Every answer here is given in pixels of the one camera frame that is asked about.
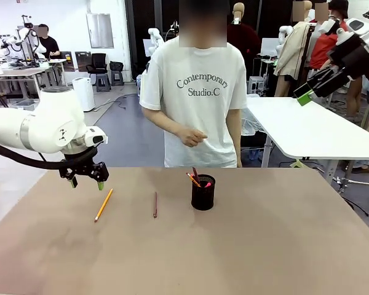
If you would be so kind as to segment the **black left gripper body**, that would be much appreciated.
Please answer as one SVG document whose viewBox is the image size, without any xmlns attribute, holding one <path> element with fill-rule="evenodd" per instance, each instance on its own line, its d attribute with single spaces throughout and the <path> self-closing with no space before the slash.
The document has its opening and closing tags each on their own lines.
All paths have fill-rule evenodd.
<svg viewBox="0 0 369 295">
<path fill-rule="evenodd" d="M 90 176 L 95 169 L 93 157 L 96 149 L 86 149 L 77 154 L 65 154 L 66 167 L 62 169 L 62 176 L 84 175 Z"/>
</svg>

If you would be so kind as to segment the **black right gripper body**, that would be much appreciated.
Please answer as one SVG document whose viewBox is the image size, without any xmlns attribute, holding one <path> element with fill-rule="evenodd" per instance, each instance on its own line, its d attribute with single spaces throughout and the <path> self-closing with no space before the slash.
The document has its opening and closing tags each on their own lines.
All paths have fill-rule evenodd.
<svg viewBox="0 0 369 295">
<path fill-rule="evenodd" d="M 356 79 L 369 72 L 369 49 L 355 33 L 339 33 L 338 40 L 327 56 L 333 72 L 344 78 Z"/>
</svg>

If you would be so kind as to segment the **person's right hand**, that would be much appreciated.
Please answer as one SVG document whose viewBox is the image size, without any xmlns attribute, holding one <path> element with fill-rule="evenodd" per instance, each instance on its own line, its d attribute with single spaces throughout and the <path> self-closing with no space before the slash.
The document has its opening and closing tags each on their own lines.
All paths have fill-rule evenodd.
<svg viewBox="0 0 369 295">
<path fill-rule="evenodd" d="M 196 147 L 203 140 L 207 139 L 207 135 L 199 130 L 192 128 L 182 128 L 177 132 L 177 137 L 181 142 L 190 148 Z"/>
</svg>

